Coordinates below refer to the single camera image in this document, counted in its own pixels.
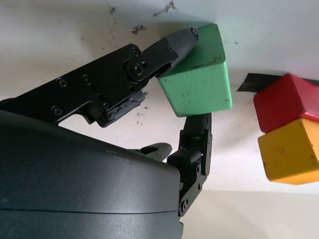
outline red block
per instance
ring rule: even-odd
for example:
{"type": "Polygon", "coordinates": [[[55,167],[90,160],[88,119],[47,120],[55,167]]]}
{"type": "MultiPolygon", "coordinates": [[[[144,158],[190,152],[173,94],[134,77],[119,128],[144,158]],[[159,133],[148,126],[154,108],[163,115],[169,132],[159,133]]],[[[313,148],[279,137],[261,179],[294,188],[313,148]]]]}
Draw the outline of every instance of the red block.
{"type": "Polygon", "coordinates": [[[319,122],[319,87],[285,74],[258,92],[254,105],[262,132],[268,133],[299,118],[319,122]]]}

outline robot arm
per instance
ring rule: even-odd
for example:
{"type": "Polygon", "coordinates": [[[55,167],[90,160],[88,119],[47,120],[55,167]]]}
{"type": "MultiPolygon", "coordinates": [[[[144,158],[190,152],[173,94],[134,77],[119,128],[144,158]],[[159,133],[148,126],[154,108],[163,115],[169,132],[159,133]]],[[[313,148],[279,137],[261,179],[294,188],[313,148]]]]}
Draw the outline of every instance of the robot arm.
{"type": "Polygon", "coordinates": [[[211,114],[186,118],[179,149],[139,152],[71,132],[72,114],[107,127],[196,45],[195,28],[141,53],[127,45],[0,103],[0,238],[177,239],[210,168],[211,114]]]}

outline green block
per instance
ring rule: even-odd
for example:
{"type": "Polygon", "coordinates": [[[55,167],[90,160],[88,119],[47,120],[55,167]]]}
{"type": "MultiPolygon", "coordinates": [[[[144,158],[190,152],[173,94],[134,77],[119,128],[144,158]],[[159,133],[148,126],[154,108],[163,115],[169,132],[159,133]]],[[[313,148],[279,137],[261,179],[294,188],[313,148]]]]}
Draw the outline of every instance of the green block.
{"type": "Polygon", "coordinates": [[[225,52],[216,24],[200,27],[196,47],[159,79],[178,117],[232,108],[225,52]]]}

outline yellow wooden block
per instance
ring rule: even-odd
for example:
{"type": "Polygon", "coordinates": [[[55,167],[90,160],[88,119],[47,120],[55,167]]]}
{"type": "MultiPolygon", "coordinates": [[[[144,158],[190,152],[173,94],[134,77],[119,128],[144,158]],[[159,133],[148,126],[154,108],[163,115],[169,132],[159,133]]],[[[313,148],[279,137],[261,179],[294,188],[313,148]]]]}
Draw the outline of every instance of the yellow wooden block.
{"type": "Polygon", "coordinates": [[[319,123],[297,119],[258,138],[267,178],[300,185],[319,181],[319,123]]]}

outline white surface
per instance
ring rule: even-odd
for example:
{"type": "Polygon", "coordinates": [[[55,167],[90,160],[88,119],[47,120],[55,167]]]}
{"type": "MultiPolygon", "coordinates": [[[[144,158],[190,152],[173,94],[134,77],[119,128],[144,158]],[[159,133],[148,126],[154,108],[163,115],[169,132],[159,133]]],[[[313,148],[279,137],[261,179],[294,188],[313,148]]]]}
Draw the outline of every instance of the white surface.
{"type": "Polygon", "coordinates": [[[202,191],[182,239],[317,239],[319,195],[202,191]]]}
{"type": "MultiPolygon", "coordinates": [[[[1,0],[0,99],[15,97],[128,43],[142,50],[179,28],[215,22],[224,41],[234,108],[213,113],[211,175],[204,189],[319,192],[265,177],[253,94],[237,93],[247,72],[292,72],[319,78],[318,11],[314,0],[1,0]],[[110,15],[109,6],[116,7],[110,15]],[[146,31],[133,35],[134,26],[146,31]]],[[[122,147],[168,142],[177,148],[184,119],[175,117],[158,82],[143,104],[106,129],[80,116],[62,126],[122,147]]]]}

